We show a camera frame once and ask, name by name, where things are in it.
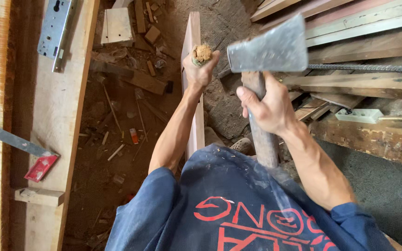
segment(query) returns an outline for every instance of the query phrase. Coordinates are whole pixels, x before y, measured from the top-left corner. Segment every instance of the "wooden handle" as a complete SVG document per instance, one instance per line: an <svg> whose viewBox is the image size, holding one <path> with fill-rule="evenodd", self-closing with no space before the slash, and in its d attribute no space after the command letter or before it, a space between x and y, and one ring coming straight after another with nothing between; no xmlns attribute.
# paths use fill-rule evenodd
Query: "wooden handle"
<svg viewBox="0 0 402 251"><path fill-rule="evenodd" d="M260 100L263 99L266 94L266 86L262 72L242 72L241 81L244 87L254 91ZM276 135L261 129L252 112L249 109L248 112L257 160L274 176L274 171L278 168L278 138Z"/></svg>

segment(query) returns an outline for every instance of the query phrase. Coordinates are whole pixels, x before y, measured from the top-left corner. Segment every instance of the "person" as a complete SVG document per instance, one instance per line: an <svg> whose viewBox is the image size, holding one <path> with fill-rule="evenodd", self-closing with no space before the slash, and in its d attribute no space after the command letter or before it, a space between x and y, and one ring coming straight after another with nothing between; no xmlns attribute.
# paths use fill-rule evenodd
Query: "person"
<svg viewBox="0 0 402 251"><path fill-rule="evenodd" d="M202 67L191 54L183 60L188 87L154 147L148 177L117 208L106 250L394 250L295 118L287 88L269 72L261 101L237 89L243 117L249 109L262 129L284 140L304 190L292 179L277 182L251 157L216 144L193 153L176 182L198 100L219 57L215 51Z"/></svg>

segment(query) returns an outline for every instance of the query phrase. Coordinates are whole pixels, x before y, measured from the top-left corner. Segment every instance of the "dirt floor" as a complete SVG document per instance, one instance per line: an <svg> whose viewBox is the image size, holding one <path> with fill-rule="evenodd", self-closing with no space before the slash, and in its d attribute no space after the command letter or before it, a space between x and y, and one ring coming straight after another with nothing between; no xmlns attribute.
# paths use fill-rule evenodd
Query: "dirt floor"
<svg viewBox="0 0 402 251"><path fill-rule="evenodd" d="M121 43L109 44L93 51L120 54L115 64L134 68L133 61L135 61L137 69L145 74L149 74L147 60L153 63L160 59L165 60L166 66L156 69L156 78L164 83L173 81L173 92L162 96L145 90L143 92L149 103L171 117L182 97L180 55L189 12L200 12L202 43L209 44L213 49L223 53L214 72L217 74L227 68L227 45L257 33L259 26L251 25L249 16L260 2L173 0L169 6L166 6L163 0L151 2L160 4L162 11L162 14L157 16L157 23L154 24L161 31L161 37L154 46L158 50L168 49L165 51L166 55L125 47ZM95 41L101 33L103 10L111 8L114 1L102 0L100 3ZM131 11L134 10L134 5L130 4L129 9L135 19L134 11ZM216 130L226 145L231 145L243 135L249 134L248 120L241 116L240 101L235 95L235 89L241 84L239 75L231 75L221 81L214 77L204 92L204 109L209 113L208 125ZM139 190L147 176L155 143L165 128L165 124L141 104L145 129L149 130L148 142L142 142L145 140L142 139L139 144L134 145L129 129L135 128L138 137L144 134L134 96L134 89L137 87L110 78L106 88L120 126L125 131L124 138L114 119L111 119L105 128L102 127L102 134L109 132L106 144L102 145L102 135L90 140L91 134L100 128L100 124L110 113L103 86L97 82L94 73L90 72L80 127L80 132L88 136L79 138L64 250L104 249L106 237L114 222L116 208L127 203ZM125 144L125 147L120 151L120 155L108 161L108 157L122 144Z"/></svg>

